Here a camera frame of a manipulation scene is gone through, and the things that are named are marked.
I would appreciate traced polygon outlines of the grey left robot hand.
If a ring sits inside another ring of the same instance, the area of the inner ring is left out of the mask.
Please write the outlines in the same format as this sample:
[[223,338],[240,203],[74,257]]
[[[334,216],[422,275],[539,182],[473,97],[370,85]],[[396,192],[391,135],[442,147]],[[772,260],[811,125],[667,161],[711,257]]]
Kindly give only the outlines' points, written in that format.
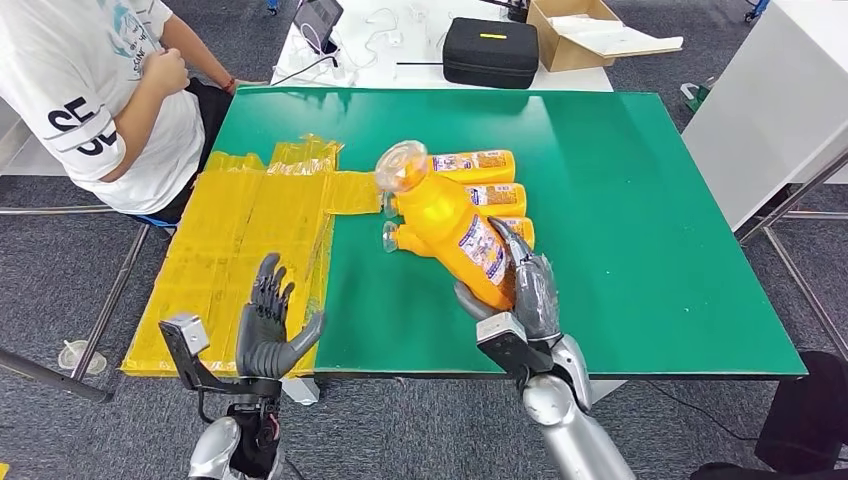
[[236,369],[242,377],[283,378],[324,331],[325,314],[317,311],[296,336],[287,338],[285,322],[295,285],[284,281],[286,273],[276,252],[267,254],[259,266],[236,342]]

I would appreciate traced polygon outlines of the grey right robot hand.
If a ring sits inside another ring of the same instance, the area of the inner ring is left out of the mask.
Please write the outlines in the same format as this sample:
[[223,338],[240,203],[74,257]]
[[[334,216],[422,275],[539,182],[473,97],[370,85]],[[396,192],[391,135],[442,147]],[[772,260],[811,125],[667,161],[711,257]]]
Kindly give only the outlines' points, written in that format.
[[489,223],[505,245],[506,287],[513,305],[486,305],[461,282],[454,285],[456,299],[475,320],[478,343],[522,341],[547,352],[562,338],[553,269],[545,255],[534,253],[504,221],[491,217]]

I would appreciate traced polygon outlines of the person's right hand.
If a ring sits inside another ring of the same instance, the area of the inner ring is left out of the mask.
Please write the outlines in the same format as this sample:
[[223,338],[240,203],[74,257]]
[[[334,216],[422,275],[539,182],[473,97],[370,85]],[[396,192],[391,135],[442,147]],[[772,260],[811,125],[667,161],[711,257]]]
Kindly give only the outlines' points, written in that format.
[[189,85],[188,72],[181,52],[168,48],[147,57],[143,67],[142,84],[164,98]]

